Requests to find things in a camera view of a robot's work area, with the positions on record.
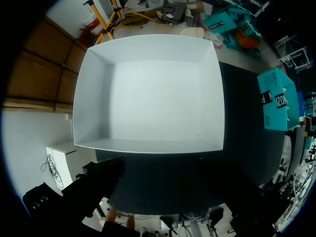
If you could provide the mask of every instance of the white box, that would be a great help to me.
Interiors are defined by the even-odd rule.
[[[74,100],[78,146],[131,153],[218,151],[224,95],[213,43],[141,35],[88,49]]]

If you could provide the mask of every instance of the black equipment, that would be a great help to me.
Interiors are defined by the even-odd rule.
[[[289,201],[276,192],[264,192],[238,172],[236,167],[222,166],[207,170],[201,166],[205,178],[211,179],[210,192],[221,198],[232,211],[232,227],[238,236],[272,237],[277,233],[274,223],[285,211]],[[83,167],[84,174],[66,187],[59,196],[45,183],[23,196],[23,202],[38,226],[58,222],[58,227],[69,233],[87,232],[100,235],[82,224],[85,216],[91,217],[103,197],[109,198],[124,173],[123,157]]]

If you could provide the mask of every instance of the black table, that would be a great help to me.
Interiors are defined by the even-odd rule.
[[[124,176],[110,198],[115,208],[138,214],[175,214],[221,204],[210,191],[210,180],[204,179],[201,161],[206,162],[209,172],[215,164],[233,163],[257,185],[276,173],[284,132],[263,127],[257,75],[225,63],[220,63],[220,68],[225,100],[224,149],[187,155],[96,150],[98,161],[114,156],[125,160]]]

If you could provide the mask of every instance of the white cabinet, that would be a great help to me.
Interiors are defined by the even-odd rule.
[[[78,147],[73,142],[46,147],[47,162],[57,187],[63,190],[82,174],[82,167],[97,162],[95,150]]]

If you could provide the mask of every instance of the yellow tripod stand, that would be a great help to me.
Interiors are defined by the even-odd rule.
[[[128,10],[128,9],[124,9],[124,8],[120,8],[118,7],[118,4],[116,2],[116,0],[112,0],[112,3],[114,5],[114,9],[113,9],[113,13],[109,19],[109,22],[106,24],[102,18],[102,16],[100,15],[98,9],[96,8],[96,6],[94,5],[94,2],[93,0],[88,0],[86,1],[83,5],[86,5],[86,4],[89,4],[89,6],[91,7],[91,9],[93,10],[94,14],[96,15],[96,17],[98,18],[98,20],[100,21],[102,27],[103,27],[103,32],[102,34],[99,36],[99,38],[97,39],[97,41],[95,42],[94,45],[98,44],[99,42],[103,41],[104,37],[105,37],[105,34],[107,34],[109,36],[109,38],[111,40],[114,40],[114,36],[112,35],[111,31],[114,30],[114,29],[125,29],[125,28],[143,28],[143,26],[113,26],[113,20],[115,18],[115,16],[117,15],[119,18],[122,17],[121,13],[120,13],[120,10],[121,11],[125,11],[125,12],[129,12],[129,13],[132,13],[134,15],[139,15],[139,16],[142,16],[144,18],[147,18],[151,21],[154,21],[156,22],[155,19],[151,18],[151,17],[148,17],[148,16],[145,16],[143,14],[140,14],[138,12],[135,12],[135,11],[131,11],[131,10]]]

